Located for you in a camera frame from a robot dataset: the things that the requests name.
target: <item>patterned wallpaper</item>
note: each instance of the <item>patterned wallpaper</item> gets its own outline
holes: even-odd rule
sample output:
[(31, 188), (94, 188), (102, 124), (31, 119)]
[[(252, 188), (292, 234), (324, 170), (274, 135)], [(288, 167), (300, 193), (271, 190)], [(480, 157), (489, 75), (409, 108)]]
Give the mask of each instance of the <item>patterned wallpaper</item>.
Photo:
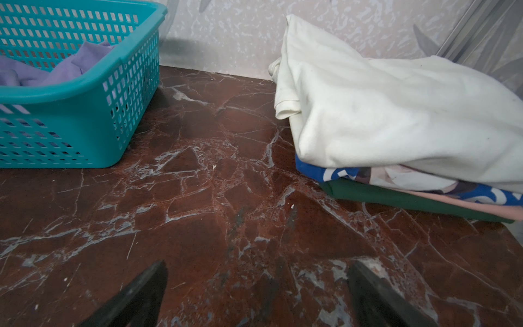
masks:
[(285, 15), (295, 14), (372, 58), (420, 58), (416, 41), (442, 44), (471, 0), (156, 0), (171, 16), (161, 64), (269, 79)]

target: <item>white cloth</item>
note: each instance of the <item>white cloth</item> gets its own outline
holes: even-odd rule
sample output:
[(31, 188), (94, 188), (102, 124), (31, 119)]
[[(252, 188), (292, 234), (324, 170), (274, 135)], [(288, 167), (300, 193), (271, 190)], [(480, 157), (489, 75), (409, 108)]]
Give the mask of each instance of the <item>white cloth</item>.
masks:
[(432, 56), (366, 59), (287, 16), (276, 118), (302, 114), (298, 157), (321, 167), (403, 164), (523, 193), (523, 102), (493, 78)]

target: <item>purple garment in basket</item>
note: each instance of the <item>purple garment in basket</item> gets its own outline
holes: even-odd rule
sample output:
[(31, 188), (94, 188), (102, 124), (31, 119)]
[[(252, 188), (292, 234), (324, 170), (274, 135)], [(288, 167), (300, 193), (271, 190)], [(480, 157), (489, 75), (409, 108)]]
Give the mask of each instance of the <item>purple garment in basket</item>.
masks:
[(62, 60), (51, 72), (0, 56), (0, 85), (46, 86), (70, 81), (91, 69), (114, 46), (84, 42), (78, 52)]

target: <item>teal plastic basket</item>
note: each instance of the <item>teal plastic basket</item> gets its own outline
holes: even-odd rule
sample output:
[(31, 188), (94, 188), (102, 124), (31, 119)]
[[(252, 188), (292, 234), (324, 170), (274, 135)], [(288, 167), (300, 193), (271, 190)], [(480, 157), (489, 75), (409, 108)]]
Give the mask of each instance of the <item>teal plastic basket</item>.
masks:
[(0, 86), (0, 167), (109, 167), (123, 155), (159, 82), (167, 8), (137, 1), (0, 4), (2, 55), (50, 71), (84, 41), (117, 46), (81, 77)]

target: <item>brown marble table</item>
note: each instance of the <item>brown marble table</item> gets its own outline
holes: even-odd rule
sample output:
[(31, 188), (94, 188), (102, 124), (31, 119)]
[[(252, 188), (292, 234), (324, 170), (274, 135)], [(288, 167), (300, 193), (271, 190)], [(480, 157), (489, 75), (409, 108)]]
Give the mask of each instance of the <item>brown marble table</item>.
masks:
[(326, 197), (274, 92), (162, 67), (117, 165), (1, 170), (0, 326), (77, 325), (160, 259), (162, 327), (357, 326), (356, 260), (441, 326), (523, 326), (504, 226)]

